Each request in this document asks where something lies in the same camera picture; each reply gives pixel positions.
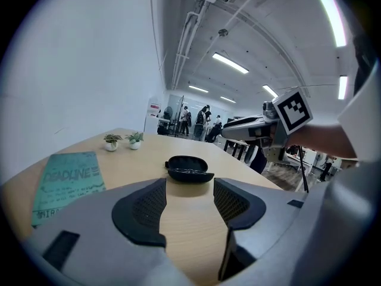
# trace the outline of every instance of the ceiling pipe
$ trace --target ceiling pipe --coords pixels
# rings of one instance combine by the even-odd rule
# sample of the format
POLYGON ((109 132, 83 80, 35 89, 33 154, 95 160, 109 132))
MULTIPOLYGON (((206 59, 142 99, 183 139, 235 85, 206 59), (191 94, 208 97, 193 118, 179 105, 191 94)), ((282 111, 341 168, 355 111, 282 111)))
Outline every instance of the ceiling pipe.
POLYGON ((205 12, 207 11, 207 8, 209 7, 209 4, 210 4, 209 2, 204 1, 203 4, 202 4, 200 12, 197 14, 196 23, 193 26, 192 33, 190 34, 190 37, 189 37, 189 40, 188 40, 188 44, 186 46, 185 53, 184 53, 184 56, 183 56, 183 60, 181 61, 180 70, 177 73, 176 80, 174 81, 174 85, 172 86, 172 89, 176 89, 177 85, 179 84, 181 72, 183 71, 183 68, 184 68, 184 63, 185 63, 186 59, 188 58, 188 53, 189 53, 189 50, 191 49, 191 45, 192 45, 193 39, 196 36, 196 32, 198 30, 198 27, 201 24, 201 20, 202 20, 203 16, 205 15, 205 12))
POLYGON ((179 66, 180 57, 183 56, 182 55, 182 51, 183 51, 183 48, 184 48, 185 40, 186 40, 186 38, 188 36, 189 29, 191 28, 191 25, 192 25, 192 21, 191 21, 191 16, 192 15, 198 16, 198 14, 195 13, 195 12, 188 12, 187 13, 186 19, 185 19, 185 24, 183 25, 183 30, 182 30, 182 33, 181 33, 180 42, 179 42, 179 45, 177 46, 176 59, 174 61, 173 74, 172 74, 172 88, 173 88, 174 82, 176 80, 177 69, 178 69, 178 66, 179 66))
MULTIPOLYGON (((222 29, 226 29, 228 27, 228 25, 233 21, 233 19, 243 10, 243 8, 250 2, 251 0, 246 0, 244 4, 241 5, 241 7, 234 13, 234 15, 231 16, 231 18, 227 21, 227 23, 224 25, 224 27, 222 29)), ((215 42, 217 41, 217 39, 220 37, 219 34, 217 34, 216 37, 214 37, 212 43, 210 44, 210 46, 207 48, 205 54, 201 57, 200 61, 197 63, 196 67, 194 68, 193 72, 192 72, 192 75, 195 74, 195 72, 197 71, 198 67, 200 66, 200 64, 202 63, 202 61, 204 60, 205 56, 209 53, 209 50, 211 49, 211 47, 215 44, 215 42)))

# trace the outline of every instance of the black cable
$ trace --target black cable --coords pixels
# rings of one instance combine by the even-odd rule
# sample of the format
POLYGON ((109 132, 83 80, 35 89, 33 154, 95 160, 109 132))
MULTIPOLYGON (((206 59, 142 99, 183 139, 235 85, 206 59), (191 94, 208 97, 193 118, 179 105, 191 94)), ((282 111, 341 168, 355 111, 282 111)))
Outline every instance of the black cable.
POLYGON ((302 169, 302 176, 303 176, 303 184, 304 184, 304 191, 305 192, 309 192, 308 190, 308 185, 307 185, 307 179, 305 177, 305 174, 304 174, 304 166, 303 166, 303 159, 302 159, 302 156, 303 156, 303 150, 302 150, 302 147, 301 146, 298 146, 299 147, 299 158, 300 158, 300 167, 302 169))

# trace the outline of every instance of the black slot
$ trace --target black slot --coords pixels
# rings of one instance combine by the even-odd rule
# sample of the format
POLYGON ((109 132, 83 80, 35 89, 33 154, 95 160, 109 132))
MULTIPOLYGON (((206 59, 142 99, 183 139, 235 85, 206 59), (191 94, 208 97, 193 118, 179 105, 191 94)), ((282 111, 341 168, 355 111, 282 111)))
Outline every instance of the black slot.
POLYGON ((42 257, 60 271, 76 245, 79 236, 76 233, 62 231, 46 249, 42 257))
POLYGON ((225 281, 235 276, 256 261, 250 253, 236 244, 232 230, 227 233, 223 261, 218 271, 218 280, 225 281))
POLYGON ((301 207, 303 206, 304 202, 293 199, 290 202, 288 202, 287 204, 289 204, 290 206, 297 207, 297 208, 301 209, 301 207))

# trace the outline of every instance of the fluorescent light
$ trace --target fluorescent light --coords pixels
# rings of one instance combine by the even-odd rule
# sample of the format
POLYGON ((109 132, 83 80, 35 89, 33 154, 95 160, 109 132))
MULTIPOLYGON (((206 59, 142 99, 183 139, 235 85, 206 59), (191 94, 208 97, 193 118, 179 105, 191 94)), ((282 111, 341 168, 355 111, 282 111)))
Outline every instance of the fluorescent light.
POLYGON ((340 76, 339 100, 344 100, 345 98, 346 83, 348 83, 348 77, 340 76))
POLYGON ((222 98, 222 99, 225 100, 225 101, 234 102, 234 101, 232 101, 232 100, 230 100, 230 99, 228 99, 228 98, 225 98, 225 97, 220 97, 220 98, 222 98))
POLYGON ((273 97, 277 97, 278 96, 278 94, 276 94, 275 92, 274 92, 274 90, 272 90, 269 86, 267 86, 267 85, 263 85, 262 86, 268 93, 270 93, 273 97))
POLYGON ((335 0, 320 0, 328 15, 333 34, 335 36, 336 46, 345 46, 346 39, 343 24, 340 18, 340 12, 335 0))
POLYGON ((189 87, 192 88, 192 89, 196 89, 196 90, 198 90, 198 91, 205 92, 205 93, 208 93, 208 92, 209 92, 209 91, 206 91, 206 90, 203 90, 203 89, 201 89, 201 88, 194 87, 194 86, 189 86, 189 87))
POLYGON ((228 64, 230 67, 237 69, 238 71, 242 72, 243 74, 249 73, 249 70, 246 70, 245 68, 236 64, 234 61, 228 60, 226 57, 223 57, 222 55, 220 55, 218 53, 214 53, 213 58, 215 58, 216 60, 222 61, 225 64, 228 64))

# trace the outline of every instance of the black mesh pad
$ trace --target black mesh pad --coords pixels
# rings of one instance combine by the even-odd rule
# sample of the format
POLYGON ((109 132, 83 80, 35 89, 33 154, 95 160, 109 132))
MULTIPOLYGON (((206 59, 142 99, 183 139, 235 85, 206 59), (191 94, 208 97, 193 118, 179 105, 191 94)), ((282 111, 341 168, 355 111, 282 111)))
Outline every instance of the black mesh pad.
POLYGON ((248 229, 266 212, 264 201, 252 194, 214 178, 214 204, 230 229, 248 229))
POLYGON ((165 179, 159 179, 118 200, 111 215, 116 228, 135 244, 165 247, 159 225, 166 205, 165 179))

